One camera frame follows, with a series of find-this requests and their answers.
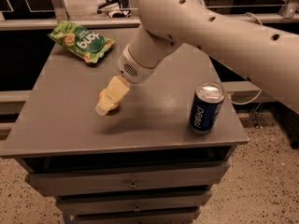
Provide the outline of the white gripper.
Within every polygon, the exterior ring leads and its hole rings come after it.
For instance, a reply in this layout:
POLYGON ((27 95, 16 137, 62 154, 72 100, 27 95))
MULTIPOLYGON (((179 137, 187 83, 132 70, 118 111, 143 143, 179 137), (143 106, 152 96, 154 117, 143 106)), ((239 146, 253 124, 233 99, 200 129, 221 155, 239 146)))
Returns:
POLYGON ((106 87, 106 94, 98 101, 95 111, 99 115, 106 115, 120 104, 130 83, 139 84, 146 81, 156 67, 156 60, 148 54, 142 54, 143 49, 133 52, 127 45, 118 59, 118 69, 121 76, 114 76, 106 87))

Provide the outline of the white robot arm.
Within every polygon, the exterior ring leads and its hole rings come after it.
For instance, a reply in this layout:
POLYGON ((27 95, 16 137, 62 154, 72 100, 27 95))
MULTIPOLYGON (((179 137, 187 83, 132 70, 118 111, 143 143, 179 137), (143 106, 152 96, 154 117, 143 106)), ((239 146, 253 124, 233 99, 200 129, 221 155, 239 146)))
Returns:
POLYGON ((138 12, 141 24, 118 60, 128 82, 144 82, 186 43, 299 113, 299 35, 217 14, 201 0, 139 0, 138 12))

